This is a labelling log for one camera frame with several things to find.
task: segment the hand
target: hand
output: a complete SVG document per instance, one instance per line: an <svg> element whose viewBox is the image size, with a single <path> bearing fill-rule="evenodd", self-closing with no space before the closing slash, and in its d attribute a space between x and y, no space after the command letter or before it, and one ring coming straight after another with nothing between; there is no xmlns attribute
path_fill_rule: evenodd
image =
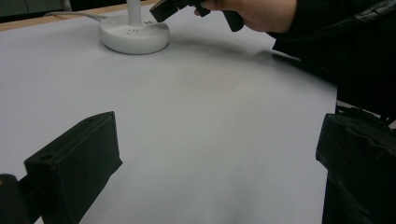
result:
<svg viewBox="0 0 396 224"><path fill-rule="evenodd" d="M241 15L245 25L258 32L285 33L291 27L297 0L205 0L209 10L231 10Z"/></svg>

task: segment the white tabletop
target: white tabletop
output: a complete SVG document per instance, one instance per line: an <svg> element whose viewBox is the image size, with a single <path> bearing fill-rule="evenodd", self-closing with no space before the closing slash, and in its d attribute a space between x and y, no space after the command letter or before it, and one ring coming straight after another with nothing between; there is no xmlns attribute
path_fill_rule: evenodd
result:
<svg viewBox="0 0 396 224"><path fill-rule="evenodd" d="M274 59L267 34L192 11L150 55L107 49L89 18L0 33L0 173L22 178L34 152L114 111L124 164L81 223L321 223L336 88Z"/></svg>

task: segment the black jacket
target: black jacket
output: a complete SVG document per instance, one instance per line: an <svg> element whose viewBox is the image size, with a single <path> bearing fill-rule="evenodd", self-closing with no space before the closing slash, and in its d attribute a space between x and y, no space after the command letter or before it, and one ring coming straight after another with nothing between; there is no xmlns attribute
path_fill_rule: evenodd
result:
<svg viewBox="0 0 396 224"><path fill-rule="evenodd" d="M290 30L270 35L275 50L330 71L344 101L383 113L396 100L396 0L298 0Z"/></svg>

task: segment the white lamp base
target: white lamp base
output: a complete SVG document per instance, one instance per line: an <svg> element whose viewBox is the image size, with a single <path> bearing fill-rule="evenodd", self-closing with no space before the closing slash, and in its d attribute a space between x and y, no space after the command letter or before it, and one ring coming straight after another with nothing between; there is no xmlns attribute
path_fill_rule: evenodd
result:
<svg viewBox="0 0 396 224"><path fill-rule="evenodd" d="M149 54L164 49L169 43L169 28L165 23L143 21L131 26L128 16L120 15L101 20L99 36L110 49L126 54Z"/></svg>

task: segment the black object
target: black object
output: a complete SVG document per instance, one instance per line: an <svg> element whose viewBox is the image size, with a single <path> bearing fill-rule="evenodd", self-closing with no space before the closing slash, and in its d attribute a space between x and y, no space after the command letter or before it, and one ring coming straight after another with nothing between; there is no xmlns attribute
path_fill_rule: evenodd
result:
<svg viewBox="0 0 396 224"><path fill-rule="evenodd" d="M210 13L210 10L201 7L205 0L162 0L154 5L149 11L157 22L162 22L177 13L186 6L194 6L199 11L201 17ZM235 11L223 11L231 30L237 32L244 27L242 17Z"/></svg>
<svg viewBox="0 0 396 224"><path fill-rule="evenodd" d="M394 223L396 135L361 109L328 114L317 160L329 171L323 224Z"/></svg>
<svg viewBox="0 0 396 224"><path fill-rule="evenodd" d="M24 163L19 183L0 176L0 223L79 223L122 164L114 113L84 119Z"/></svg>

